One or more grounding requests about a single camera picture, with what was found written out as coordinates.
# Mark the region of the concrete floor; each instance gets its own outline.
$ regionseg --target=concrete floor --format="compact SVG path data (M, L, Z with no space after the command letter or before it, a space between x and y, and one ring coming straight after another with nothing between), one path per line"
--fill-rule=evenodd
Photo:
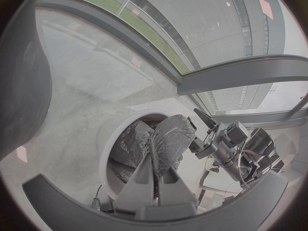
M104 121L147 108L192 116L197 136L207 127L195 115L197 107L159 69L126 44L78 17L38 8L38 34L48 57L52 97L46 119L25 144L26 161L13 151L0 162L2 178L25 214L50 230L30 205L21 185L38 173L69 196L91 206L101 184L96 134ZM185 152L179 173L198 196L205 160ZM101 189L98 197L108 203Z

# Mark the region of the gray floor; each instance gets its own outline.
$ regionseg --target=gray floor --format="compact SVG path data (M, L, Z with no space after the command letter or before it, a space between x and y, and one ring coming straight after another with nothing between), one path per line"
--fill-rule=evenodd
M50 230L27 200L22 183L42 173L66 194L90 206L101 184L96 134L107 119L160 108L172 115L193 116L201 138L207 128L193 112L196 105L191 99L177 95L175 83L121 41L59 11L39 8L36 17L51 68L51 104L42 127L24 145L27 163L13 151L0 162L0 172L26 215L40 229ZM205 161L193 157L192 153L184 155L179 172L198 195ZM108 202L103 190L99 198Z

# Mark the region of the bucket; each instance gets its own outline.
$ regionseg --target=bucket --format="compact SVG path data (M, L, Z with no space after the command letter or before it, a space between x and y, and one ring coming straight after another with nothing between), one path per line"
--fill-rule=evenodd
M100 155L99 160L99 176L102 182L102 187L105 192L112 198L116 199L121 190L125 186L112 171L111 165L108 162L109 154L113 148L117 138L123 131L134 121L157 121L164 120L171 116L168 112L160 109L141 110L127 116L113 117L100 127L97 133L97 148Z

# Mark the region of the white cable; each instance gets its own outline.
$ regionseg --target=white cable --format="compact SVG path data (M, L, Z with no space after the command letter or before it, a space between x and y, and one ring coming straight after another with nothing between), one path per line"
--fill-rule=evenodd
M244 183L244 185L245 185L246 187L250 188L250 186L248 186L247 183L244 181L243 176L242 176L242 174L241 174L241 156L242 156L243 149L244 149L244 147L245 147L245 145L246 145L246 142L247 142L247 140L245 140L245 142L243 143L242 148L241 148L241 151L240 151L240 154L239 154L239 156L238 156L237 167L238 167L238 172L239 172L239 174L240 174L240 177L241 177L242 182Z

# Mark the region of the grass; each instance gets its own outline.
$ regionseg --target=grass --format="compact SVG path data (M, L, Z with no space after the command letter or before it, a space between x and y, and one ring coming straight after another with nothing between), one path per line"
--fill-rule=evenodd
M121 4L114 0L84 0L101 7L112 14L116 14L121 7ZM161 51L172 64L178 69L181 74L186 74L190 70L185 66L183 61L167 44L167 42L152 29L145 21L133 14L128 8L124 8L120 14L120 18L133 27L136 31L147 38L159 51Z

